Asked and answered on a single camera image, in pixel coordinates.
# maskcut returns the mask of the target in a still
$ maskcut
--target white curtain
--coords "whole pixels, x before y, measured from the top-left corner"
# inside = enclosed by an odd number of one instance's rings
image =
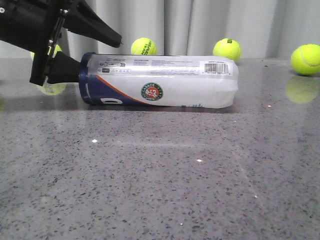
[[[87,0],[122,35],[120,48],[64,31],[60,44],[80,61],[86,52],[130,54],[132,42],[152,39],[158,55],[212,55],[223,38],[237,40],[242,58],[288,59],[302,44],[320,44],[320,0]],[[0,43],[0,57],[29,53]]]

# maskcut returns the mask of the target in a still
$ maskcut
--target granite countertop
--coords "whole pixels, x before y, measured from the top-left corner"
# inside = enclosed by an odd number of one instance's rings
[[[90,106],[31,65],[0,59],[0,239],[320,239],[319,74],[241,59],[227,108]]]

